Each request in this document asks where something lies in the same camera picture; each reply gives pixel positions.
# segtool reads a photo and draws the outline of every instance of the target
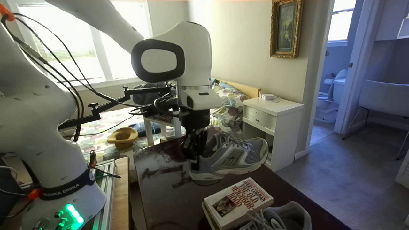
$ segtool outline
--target carpet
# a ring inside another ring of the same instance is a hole
[[[353,230],[401,230],[409,189],[395,182],[395,158],[405,134],[376,124],[344,141],[334,133],[277,174]]]

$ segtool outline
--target gold picture frame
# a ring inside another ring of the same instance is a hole
[[[297,58],[303,0],[273,0],[270,57]]]

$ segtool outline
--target dark wooden table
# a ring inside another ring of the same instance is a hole
[[[273,196],[273,206],[290,201],[302,205],[310,213],[313,230],[351,230],[264,165],[246,175],[227,175],[214,185],[196,185],[180,151],[181,142],[181,138],[167,141],[134,155],[148,230],[210,229],[201,206],[203,199],[247,177]]]

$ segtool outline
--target doorway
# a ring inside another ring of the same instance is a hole
[[[336,132],[339,105],[345,99],[343,88],[364,0],[334,0],[325,60],[319,83],[318,100],[310,144]]]

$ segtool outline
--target sneaker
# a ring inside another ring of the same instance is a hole
[[[251,221],[238,230],[312,230],[310,215],[295,201],[247,215]]]
[[[190,168],[190,176],[196,184],[211,185],[227,174],[241,175],[258,169],[267,154],[265,139],[241,140],[226,132],[217,133],[206,143],[204,154],[199,156],[199,170]]]

